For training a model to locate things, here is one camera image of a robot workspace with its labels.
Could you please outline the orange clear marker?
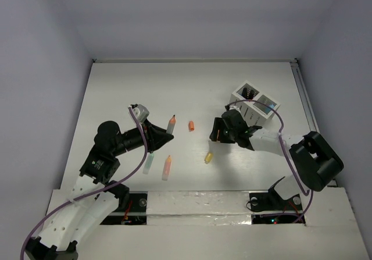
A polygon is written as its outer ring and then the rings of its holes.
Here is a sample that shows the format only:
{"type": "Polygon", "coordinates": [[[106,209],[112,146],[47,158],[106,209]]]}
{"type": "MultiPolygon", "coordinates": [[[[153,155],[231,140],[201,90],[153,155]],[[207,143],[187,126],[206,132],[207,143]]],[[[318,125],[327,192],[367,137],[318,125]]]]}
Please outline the orange clear marker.
{"type": "Polygon", "coordinates": [[[175,125],[176,125],[176,116],[173,115],[168,122],[166,133],[167,134],[173,134],[175,125]]]}

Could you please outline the yellow marker cap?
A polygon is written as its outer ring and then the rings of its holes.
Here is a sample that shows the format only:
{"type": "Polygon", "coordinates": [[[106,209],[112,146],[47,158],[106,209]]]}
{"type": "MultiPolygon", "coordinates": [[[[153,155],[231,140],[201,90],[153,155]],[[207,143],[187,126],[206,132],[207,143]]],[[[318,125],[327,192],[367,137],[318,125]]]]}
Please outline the yellow marker cap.
{"type": "Polygon", "coordinates": [[[212,158],[213,158],[213,153],[212,152],[208,152],[206,154],[206,156],[205,156],[204,162],[206,164],[209,164],[211,162],[212,158]]]}

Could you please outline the orange marker cap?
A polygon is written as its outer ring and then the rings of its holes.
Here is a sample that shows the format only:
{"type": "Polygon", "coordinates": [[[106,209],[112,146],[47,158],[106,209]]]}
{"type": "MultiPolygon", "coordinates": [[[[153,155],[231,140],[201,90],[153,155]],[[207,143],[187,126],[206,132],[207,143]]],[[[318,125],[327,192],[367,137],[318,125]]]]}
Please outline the orange marker cap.
{"type": "Polygon", "coordinates": [[[194,122],[193,121],[189,121],[189,123],[188,123],[188,129],[189,129],[189,131],[194,131],[195,126],[194,126],[194,122]]]}

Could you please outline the orange pastel marker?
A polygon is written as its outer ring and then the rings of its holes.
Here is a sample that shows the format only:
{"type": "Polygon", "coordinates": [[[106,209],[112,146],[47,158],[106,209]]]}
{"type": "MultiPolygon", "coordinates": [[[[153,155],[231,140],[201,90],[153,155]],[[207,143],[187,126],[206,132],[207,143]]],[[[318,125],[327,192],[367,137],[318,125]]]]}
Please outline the orange pastel marker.
{"type": "Polygon", "coordinates": [[[169,178],[170,168],[171,168],[171,156],[169,155],[167,159],[165,160],[164,167],[163,167],[163,173],[162,173],[162,180],[167,181],[169,178]]]}

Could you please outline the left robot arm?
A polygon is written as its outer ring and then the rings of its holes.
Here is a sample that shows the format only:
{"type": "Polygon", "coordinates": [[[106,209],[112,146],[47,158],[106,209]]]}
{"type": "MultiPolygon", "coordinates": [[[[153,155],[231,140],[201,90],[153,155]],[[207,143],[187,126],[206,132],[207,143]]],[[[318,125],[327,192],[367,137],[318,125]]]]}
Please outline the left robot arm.
{"type": "Polygon", "coordinates": [[[146,154],[156,151],[174,138],[172,133],[172,129],[162,129],[148,120],[125,133],[114,121],[100,124],[66,202],[46,216],[50,222],[38,236],[26,238],[20,256],[77,259],[82,244],[101,222],[128,206],[129,188],[112,180],[120,166],[117,157],[141,146],[146,154]]]}

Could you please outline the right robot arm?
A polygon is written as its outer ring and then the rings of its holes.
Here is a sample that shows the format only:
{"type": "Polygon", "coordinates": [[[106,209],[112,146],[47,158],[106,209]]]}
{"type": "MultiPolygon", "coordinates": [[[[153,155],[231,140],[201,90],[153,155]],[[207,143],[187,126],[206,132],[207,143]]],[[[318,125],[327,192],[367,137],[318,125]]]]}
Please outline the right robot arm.
{"type": "Polygon", "coordinates": [[[267,195],[269,205],[275,209],[282,208],[301,192],[322,191],[344,169],[344,163],[320,133],[310,131],[304,136],[291,136],[261,126],[248,126],[236,109],[214,119],[209,138],[285,158],[292,174],[275,182],[267,195]]]}

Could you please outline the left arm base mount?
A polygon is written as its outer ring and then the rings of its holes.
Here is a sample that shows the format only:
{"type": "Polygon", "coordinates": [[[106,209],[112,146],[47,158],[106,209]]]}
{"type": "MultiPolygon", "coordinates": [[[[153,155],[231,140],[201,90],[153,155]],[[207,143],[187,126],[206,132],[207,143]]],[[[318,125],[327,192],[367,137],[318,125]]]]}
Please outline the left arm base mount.
{"type": "Polygon", "coordinates": [[[125,208],[121,207],[110,213],[101,225],[146,225],[147,224],[147,192],[130,193],[125,208]]]}

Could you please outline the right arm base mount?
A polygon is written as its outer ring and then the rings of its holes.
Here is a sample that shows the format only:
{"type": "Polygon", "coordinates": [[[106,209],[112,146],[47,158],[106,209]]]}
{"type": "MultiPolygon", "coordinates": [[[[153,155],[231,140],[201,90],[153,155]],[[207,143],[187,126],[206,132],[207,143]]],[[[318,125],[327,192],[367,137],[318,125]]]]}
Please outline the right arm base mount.
{"type": "Polygon", "coordinates": [[[297,220],[303,211],[299,194],[283,199],[274,189],[284,179],[279,179],[267,191],[253,192],[245,207],[252,212],[254,225],[305,224],[305,218],[297,220]]]}

